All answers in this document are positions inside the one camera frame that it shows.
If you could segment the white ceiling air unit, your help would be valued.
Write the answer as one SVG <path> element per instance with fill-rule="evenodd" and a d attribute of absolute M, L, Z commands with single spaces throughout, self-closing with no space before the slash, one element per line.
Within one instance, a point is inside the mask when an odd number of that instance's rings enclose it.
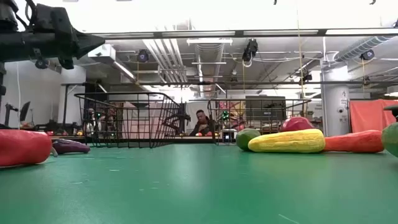
<path fill-rule="evenodd" d="M 112 65 L 116 61 L 116 50 L 111 44 L 103 44 L 89 52 L 88 57 L 96 62 Z"/>

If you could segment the green cucumber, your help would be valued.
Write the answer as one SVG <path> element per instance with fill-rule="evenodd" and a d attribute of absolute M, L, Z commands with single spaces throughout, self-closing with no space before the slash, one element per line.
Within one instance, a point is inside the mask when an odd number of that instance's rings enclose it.
<path fill-rule="evenodd" d="M 382 130 L 381 141 L 385 150 L 398 157 L 398 122 L 392 123 Z"/>

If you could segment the red bell pepper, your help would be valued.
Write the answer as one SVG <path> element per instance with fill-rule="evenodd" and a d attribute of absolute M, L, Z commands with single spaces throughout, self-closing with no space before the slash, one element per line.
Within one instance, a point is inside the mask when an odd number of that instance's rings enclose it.
<path fill-rule="evenodd" d="M 21 129 L 0 129 L 0 167 L 39 164 L 52 150 L 46 134 Z"/>

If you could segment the orange carrot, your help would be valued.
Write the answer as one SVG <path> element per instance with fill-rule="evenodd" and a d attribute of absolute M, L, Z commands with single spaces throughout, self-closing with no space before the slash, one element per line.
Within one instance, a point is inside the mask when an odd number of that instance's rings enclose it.
<path fill-rule="evenodd" d="M 323 152 L 378 153 L 384 150 L 382 133 L 378 130 L 361 131 L 325 138 Z"/>

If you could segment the yellow corn cob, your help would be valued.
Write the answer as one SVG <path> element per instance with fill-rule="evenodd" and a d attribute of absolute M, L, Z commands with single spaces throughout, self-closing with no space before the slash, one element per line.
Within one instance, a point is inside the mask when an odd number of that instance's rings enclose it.
<path fill-rule="evenodd" d="M 255 137 L 249 141 L 248 148 L 254 152 L 321 152 L 325 148 L 325 137 L 319 129 L 286 131 Z"/>

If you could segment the red apple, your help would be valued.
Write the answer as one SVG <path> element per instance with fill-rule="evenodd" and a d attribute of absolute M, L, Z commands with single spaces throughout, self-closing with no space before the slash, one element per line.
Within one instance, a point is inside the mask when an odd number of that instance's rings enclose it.
<path fill-rule="evenodd" d="M 300 131 L 304 129 L 314 129 L 313 124 L 304 117 L 296 116 L 286 119 L 280 128 L 280 132 Z"/>

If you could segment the person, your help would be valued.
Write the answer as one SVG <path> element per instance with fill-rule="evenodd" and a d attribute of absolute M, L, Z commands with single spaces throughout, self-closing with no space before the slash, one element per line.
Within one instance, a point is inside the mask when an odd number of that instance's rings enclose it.
<path fill-rule="evenodd" d="M 211 136 L 214 131 L 214 125 L 210 121 L 209 117 L 205 114 L 203 110 L 198 110 L 196 112 L 197 123 L 190 133 L 190 136 Z"/>

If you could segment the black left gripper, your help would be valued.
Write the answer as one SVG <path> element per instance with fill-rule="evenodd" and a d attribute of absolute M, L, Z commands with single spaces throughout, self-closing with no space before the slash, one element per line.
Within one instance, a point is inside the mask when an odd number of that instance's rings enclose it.
<path fill-rule="evenodd" d="M 105 43 L 97 35 L 74 30 L 64 7 L 37 4 L 30 18 L 36 33 L 53 34 L 58 61 L 64 69 L 73 69 L 73 56 L 77 59 Z"/>

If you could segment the green table mat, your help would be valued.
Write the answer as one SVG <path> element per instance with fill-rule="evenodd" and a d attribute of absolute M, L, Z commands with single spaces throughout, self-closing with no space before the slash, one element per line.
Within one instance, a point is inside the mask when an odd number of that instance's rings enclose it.
<path fill-rule="evenodd" d="M 94 148 L 0 169 L 0 224 L 398 224 L 398 158 Z"/>

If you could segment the purple eggplant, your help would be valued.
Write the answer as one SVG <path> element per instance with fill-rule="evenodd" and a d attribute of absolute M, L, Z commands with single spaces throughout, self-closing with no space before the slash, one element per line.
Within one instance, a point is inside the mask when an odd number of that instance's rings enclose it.
<path fill-rule="evenodd" d="M 84 153 L 87 154 L 90 152 L 90 147 L 86 144 L 72 141 L 68 139 L 56 139 L 52 143 L 51 153 L 53 157 L 57 157 L 61 154 L 66 153 Z"/>

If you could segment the green lime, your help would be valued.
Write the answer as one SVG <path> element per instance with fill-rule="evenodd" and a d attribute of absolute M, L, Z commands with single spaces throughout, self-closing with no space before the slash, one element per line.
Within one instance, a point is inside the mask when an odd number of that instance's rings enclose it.
<path fill-rule="evenodd" d="M 248 144 L 253 138 L 260 136 L 261 133 L 256 129 L 245 128 L 236 135 L 236 145 L 243 151 L 250 151 Z"/>

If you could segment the grey ribbed ceiling duct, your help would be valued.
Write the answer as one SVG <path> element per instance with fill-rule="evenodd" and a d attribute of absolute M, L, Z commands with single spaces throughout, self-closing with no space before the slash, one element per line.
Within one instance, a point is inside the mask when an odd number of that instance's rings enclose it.
<path fill-rule="evenodd" d="M 200 82 L 216 82 L 222 63 L 224 44 L 196 44 L 197 71 Z"/>

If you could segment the black frame post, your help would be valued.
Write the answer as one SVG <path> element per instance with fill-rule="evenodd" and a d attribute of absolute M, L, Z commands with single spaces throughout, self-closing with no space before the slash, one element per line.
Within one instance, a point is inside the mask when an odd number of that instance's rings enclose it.
<path fill-rule="evenodd" d="M 2 97 L 6 94 L 6 87 L 4 86 L 5 74 L 6 74 L 6 69 L 4 67 L 4 62 L 0 62 L 0 103 Z"/>

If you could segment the white round column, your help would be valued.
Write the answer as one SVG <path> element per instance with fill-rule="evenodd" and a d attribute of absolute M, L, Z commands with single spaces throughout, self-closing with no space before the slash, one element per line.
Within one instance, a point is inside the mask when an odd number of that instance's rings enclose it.
<path fill-rule="evenodd" d="M 324 67 L 321 73 L 323 132 L 326 137 L 349 133 L 348 66 Z"/>

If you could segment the orange fabric screen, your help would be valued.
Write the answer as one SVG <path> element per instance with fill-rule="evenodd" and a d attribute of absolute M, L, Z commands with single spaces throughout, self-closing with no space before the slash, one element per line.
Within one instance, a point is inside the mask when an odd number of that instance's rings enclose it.
<path fill-rule="evenodd" d="M 385 107 L 398 105 L 398 100 L 351 100 L 349 112 L 353 133 L 378 130 L 382 131 L 396 121 L 391 111 Z"/>

